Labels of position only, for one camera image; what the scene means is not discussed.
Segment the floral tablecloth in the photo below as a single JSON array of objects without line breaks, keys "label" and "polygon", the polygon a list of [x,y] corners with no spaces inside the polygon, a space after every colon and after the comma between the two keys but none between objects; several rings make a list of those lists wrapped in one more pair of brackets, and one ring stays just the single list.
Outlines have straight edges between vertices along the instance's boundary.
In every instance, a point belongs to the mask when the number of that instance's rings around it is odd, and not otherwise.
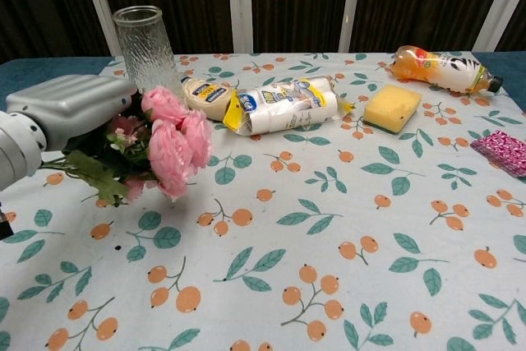
[{"label": "floral tablecloth", "polygon": [[[357,107],[264,136],[215,124],[175,203],[114,208],[45,171],[0,193],[1,351],[526,349],[526,185],[468,146],[526,138],[503,90],[397,81],[386,53],[176,59],[230,86],[331,76]],[[422,94],[398,135],[362,123],[385,83]]]}]

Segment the flower bouquet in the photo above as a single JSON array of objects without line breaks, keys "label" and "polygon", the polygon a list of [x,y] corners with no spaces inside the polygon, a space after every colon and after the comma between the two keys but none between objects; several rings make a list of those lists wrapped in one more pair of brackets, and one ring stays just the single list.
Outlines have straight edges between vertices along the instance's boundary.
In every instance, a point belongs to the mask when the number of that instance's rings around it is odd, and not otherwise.
[{"label": "flower bouquet", "polygon": [[175,199],[190,176],[210,159],[211,127],[203,112],[188,110],[158,86],[134,94],[131,106],[101,127],[67,143],[62,158],[40,169],[62,170],[97,188],[107,204],[119,206],[157,187]]}]

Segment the glass vase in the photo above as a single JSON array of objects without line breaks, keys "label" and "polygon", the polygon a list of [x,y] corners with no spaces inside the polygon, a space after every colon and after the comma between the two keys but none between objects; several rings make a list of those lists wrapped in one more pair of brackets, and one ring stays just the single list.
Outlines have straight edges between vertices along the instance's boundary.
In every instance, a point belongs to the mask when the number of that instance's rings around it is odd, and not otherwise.
[{"label": "glass vase", "polygon": [[113,21],[128,76],[139,91],[145,93],[162,85],[184,103],[161,9],[155,6],[126,7],[114,12]]}]

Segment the pink package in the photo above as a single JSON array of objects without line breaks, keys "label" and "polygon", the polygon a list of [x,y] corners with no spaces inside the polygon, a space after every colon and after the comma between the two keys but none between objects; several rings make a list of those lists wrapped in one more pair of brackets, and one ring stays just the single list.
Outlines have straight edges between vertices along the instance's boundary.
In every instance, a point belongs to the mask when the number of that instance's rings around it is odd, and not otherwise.
[{"label": "pink package", "polygon": [[526,176],[526,144],[503,131],[495,131],[471,146],[514,177]]}]

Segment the orange juice bottle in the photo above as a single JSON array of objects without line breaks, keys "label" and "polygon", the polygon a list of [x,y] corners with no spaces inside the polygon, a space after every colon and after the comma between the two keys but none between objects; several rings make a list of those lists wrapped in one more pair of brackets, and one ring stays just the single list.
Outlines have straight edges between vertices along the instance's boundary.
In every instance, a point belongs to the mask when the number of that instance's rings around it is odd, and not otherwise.
[{"label": "orange juice bottle", "polygon": [[500,77],[492,76],[477,61],[437,55],[412,45],[398,48],[390,70],[396,78],[425,81],[462,94],[497,92],[502,85]]}]

